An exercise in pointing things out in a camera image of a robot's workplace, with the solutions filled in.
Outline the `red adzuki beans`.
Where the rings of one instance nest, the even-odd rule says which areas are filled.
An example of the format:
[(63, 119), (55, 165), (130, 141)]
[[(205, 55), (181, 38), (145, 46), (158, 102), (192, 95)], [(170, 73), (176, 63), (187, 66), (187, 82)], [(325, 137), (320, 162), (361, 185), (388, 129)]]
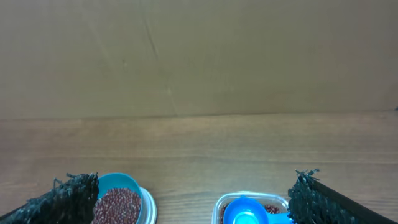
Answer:
[[(246, 196), (257, 200), (270, 214), (287, 211), (288, 203), (283, 198), (259, 192), (231, 192), (224, 194), (213, 207), (211, 222), (223, 222), (226, 207), (235, 199)], [(141, 194), (129, 188), (113, 188), (100, 197), (93, 209), (92, 224), (156, 224), (157, 206), (154, 198), (144, 188)]]

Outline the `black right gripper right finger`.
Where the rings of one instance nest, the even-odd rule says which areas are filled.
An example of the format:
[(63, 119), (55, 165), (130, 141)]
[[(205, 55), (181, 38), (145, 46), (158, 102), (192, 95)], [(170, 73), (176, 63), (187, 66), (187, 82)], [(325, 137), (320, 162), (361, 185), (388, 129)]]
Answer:
[(397, 224), (322, 184), (319, 170), (297, 171), (288, 189), (288, 217), (298, 224)]

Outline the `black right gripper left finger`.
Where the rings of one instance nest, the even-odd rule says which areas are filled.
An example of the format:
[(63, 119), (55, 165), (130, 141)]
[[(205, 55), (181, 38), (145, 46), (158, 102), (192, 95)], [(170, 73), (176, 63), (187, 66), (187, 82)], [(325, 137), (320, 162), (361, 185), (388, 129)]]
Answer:
[(72, 175), (68, 181), (53, 180), (47, 193), (1, 216), (7, 224), (91, 223), (99, 195), (97, 173)]

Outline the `blue plastic measuring scoop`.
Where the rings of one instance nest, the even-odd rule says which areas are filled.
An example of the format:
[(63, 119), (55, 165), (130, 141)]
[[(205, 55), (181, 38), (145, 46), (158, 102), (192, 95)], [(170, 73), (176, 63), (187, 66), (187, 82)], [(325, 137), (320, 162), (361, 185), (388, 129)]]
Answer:
[(224, 224), (293, 224), (290, 213), (270, 214), (257, 200), (241, 196), (228, 204)]

